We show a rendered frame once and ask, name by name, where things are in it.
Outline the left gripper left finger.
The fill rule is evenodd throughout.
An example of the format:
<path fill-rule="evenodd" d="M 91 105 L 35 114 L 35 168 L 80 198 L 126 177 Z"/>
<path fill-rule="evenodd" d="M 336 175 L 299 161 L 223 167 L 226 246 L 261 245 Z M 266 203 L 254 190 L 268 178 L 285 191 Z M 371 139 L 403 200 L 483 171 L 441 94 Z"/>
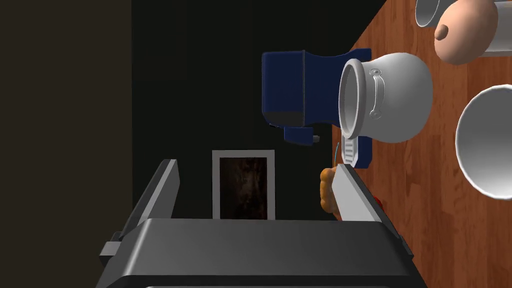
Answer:
<path fill-rule="evenodd" d="M 180 187 L 178 164 L 165 159 L 158 166 L 135 208 L 130 214 L 119 240 L 148 219 L 170 219 Z"/>

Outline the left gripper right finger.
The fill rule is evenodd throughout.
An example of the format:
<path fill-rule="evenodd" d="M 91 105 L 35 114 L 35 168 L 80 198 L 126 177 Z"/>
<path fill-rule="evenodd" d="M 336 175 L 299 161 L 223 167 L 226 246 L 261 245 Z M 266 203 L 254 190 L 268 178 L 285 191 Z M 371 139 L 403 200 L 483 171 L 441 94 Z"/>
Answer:
<path fill-rule="evenodd" d="M 351 165 L 337 165 L 332 189 L 342 220 L 381 222 L 392 234 L 395 233 L 386 213 Z"/>

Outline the orange bread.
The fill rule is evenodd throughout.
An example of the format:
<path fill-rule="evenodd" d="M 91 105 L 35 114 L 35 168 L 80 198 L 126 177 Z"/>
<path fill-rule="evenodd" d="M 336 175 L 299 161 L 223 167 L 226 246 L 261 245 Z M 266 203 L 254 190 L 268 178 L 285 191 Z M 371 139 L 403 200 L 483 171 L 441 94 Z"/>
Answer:
<path fill-rule="evenodd" d="M 325 168 L 320 174 L 320 205 L 326 213 L 333 214 L 338 221 L 341 221 L 342 218 L 332 188 L 336 169 L 336 167 Z"/>

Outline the white framed dark picture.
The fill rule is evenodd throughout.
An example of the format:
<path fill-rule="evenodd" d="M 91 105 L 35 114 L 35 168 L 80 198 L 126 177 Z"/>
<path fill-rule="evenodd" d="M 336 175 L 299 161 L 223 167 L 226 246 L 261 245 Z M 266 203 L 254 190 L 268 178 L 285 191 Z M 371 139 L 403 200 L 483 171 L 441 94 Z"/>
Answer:
<path fill-rule="evenodd" d="M 275 220 L 275 152 L 213 150 L 212 218 Z"/>

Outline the white bowl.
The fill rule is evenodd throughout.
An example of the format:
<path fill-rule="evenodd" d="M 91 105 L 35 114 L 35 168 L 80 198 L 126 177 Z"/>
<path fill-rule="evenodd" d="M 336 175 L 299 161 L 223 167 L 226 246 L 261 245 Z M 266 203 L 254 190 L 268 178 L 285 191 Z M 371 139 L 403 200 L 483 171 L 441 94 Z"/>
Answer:
<path fill-rule="evenodd" d="M 455 149 L 477 191 L 512 200 L 512 84 L 489 87 L 470 100 L 456 128 Z"/>

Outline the white mug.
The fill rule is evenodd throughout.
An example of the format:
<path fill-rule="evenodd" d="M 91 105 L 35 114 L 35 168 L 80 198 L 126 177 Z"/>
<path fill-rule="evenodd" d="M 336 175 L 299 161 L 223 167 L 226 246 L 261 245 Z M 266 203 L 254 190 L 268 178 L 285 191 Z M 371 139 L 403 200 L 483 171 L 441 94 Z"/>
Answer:
<path fill-rule="evenodd" d="M 436 27 L 441 16 L 455 0 L 416 0 L 415 22 L 421 28 Z"/>

